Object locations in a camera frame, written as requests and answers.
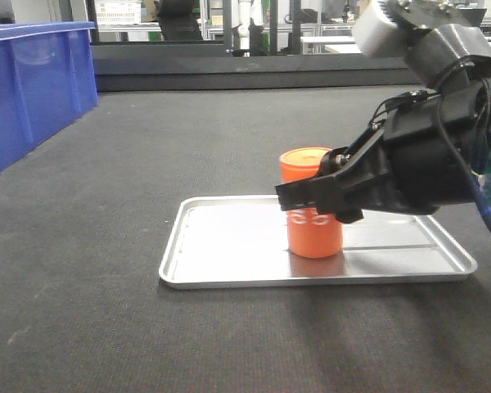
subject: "cup lid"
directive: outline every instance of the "cup lid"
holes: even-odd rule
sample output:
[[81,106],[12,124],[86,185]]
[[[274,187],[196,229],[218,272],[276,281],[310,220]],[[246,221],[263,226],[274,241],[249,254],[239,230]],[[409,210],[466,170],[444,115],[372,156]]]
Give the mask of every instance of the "cup lid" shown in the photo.
[[324,154],[330,150],[327,147],[302,147],[282,154],[280,162],[298,168],[317,168]]

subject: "table surface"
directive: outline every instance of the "table surface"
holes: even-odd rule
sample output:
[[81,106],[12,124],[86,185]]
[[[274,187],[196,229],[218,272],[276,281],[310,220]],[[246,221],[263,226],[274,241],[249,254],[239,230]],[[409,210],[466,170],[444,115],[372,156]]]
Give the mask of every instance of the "table surface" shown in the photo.
[[407,87],[112,93],[0,174],[0,392],[491,392],[491,236],[435,217],[466,281],[177,291],[181,201],[273,194]]
[[353,43],[325,45],[324,49],[329,53],[361,53],[358,46]]
[[354,38],[350,36],[344,36],[344,35],[327,35],[327,36],[319,36],[319,37],[309,37],[309,36],[302,36],[300,37],[300,42],[301,43],[321,43],[321,44],[354,44]]

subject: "printed logo on cup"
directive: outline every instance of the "printed logo on cup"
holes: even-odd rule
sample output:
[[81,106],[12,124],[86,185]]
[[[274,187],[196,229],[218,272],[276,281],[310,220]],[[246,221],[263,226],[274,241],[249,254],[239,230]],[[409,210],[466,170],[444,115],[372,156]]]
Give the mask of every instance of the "printed logo on cup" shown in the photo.
[[293,224],[298,225],[312,224],[322,226],[331,222],[330,215],[320,215],[316,209],[290,210],[287,212],[287,216]]

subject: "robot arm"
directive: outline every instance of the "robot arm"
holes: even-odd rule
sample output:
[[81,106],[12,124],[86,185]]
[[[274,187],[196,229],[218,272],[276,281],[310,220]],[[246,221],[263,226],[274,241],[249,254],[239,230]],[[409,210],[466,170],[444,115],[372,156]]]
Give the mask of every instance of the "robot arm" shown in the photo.
[[491,47],[484,35],[447,4],[373,0],[353,36],[368,56],[403,56],[429,90],[385,100],[351,146],[322,158],[315,176],[277,186],[282,209],[316,207],[348,224],[362,209],[427,215],[475,201],[484,217],[477,183],[491,173]]
[[262,16],[261,0],[232,0],[232,27],[238,28],[240,36],[240,49],[244,52],[244,56],[248,56],[250,49],[250,23],[253,25],[264,25]]

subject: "cable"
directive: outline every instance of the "cable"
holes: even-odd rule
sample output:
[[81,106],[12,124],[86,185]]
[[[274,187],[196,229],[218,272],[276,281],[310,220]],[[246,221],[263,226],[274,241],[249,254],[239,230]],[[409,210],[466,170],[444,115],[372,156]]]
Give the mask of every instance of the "cable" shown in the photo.
[[[436,95],[438,95],[438,93],[428,93],[426,90],[414,90],[412,92],[400,94],[396,97],[387,98],[376,107],[375,111],[373,112],[373,116],[371,116],[371,119],[367,123],[367,126],[371,127],[373,123],[375,123],[375,120],[383,114],[387,114],[404,105],[411,105],[415,102],[424,101]],[[387,104],[391,102],[394,104],[388,107]]]
[[469,188],[473,195],[473,199],[475,200],[476,208],[480,212],[480,216],[482,217],[485,226],[491,232],[491,214],[488,213],[487,208],[484,204],[484,200],[482,199],[482,195],[480,193],[480,186],[477,183],[476,179],[473,178],[469,166],[464,161],[461,154],[458,152],[457,148],[453,145],[451,139],[449,139],[448,131],[444,127],[444,124],[442,123],[442,118],[441,118],[442,102],[443,102],[443,98],[441,97],[435,109],[436,128],[439,132],[440,137],[444,140],[445,144],[447,145],[447,148],[449,149],[455,161],[457,162],[458,166],[462,170],[462,174],[464,174],[466,182],[469,185]]
[[475,147],[475,154],[471,155],[471,147],[468,156],[471,160],[471,168],[479,173],[484,171],[484,162],[486,157],[483,157],[485,151],[489,151],[490,140],[488,140],[489,121],[491,119],[491,83],[487,79],[481,80],[483,85],[484,105],[481,107],[475,122],[475,142],[472,146]]

